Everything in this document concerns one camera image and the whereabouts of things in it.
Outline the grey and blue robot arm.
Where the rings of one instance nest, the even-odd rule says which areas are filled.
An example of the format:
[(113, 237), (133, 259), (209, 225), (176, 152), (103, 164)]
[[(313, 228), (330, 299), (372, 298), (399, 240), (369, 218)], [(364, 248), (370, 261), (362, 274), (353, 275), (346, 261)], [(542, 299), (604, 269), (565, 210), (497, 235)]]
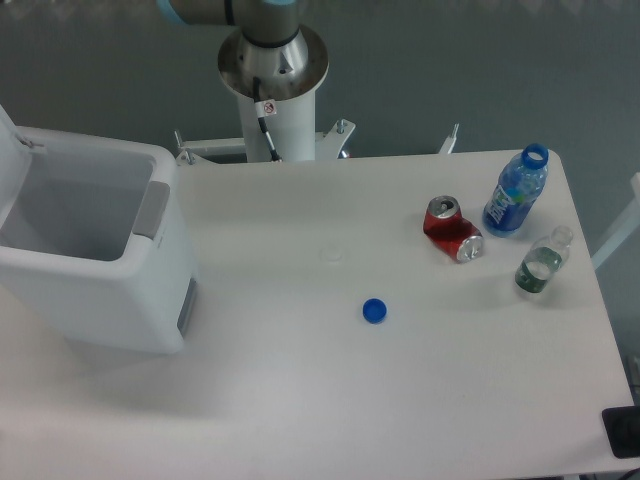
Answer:
[(249, 99), (296, 99), (325, 80), (325, 43), (301, 23), (298, 1), (158, 1), (180, 25), (231, 26), (217, 66), (222, 81)]

